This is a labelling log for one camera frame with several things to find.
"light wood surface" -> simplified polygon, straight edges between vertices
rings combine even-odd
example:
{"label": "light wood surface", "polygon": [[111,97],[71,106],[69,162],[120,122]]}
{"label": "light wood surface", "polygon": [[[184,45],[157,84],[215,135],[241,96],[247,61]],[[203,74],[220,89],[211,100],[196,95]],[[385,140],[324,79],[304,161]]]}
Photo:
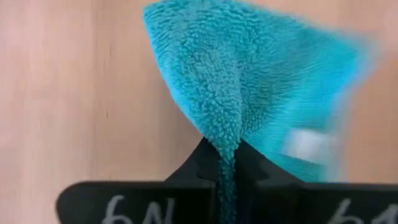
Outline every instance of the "light wood surface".
{"label": "light wood surface", "polygon": [[[169,97],[142,23],[150,0],[0,0],[0,223],[56,223],[86,179],[162,179],[200,134]],[[398,2],[257,0],[379,44],[356,91],[346,180],[397,182]]]}

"fuzzy fabric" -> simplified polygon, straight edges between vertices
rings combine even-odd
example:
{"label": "fuzzy fabric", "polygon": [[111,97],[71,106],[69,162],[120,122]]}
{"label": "fuzzy fabric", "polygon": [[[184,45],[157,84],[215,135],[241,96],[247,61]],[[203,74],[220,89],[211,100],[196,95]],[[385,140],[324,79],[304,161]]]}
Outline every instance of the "fuzzy fabric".
{"label": "fuzzy fabric", "polygon": [[234,223],[234,150],[244,139],[306,180],[322,167],[280,153],[291,128],[325,130],[361,47],[237,1],[165,0],[144,9],[159,70],[185,116],[217,148],[221,223]]}

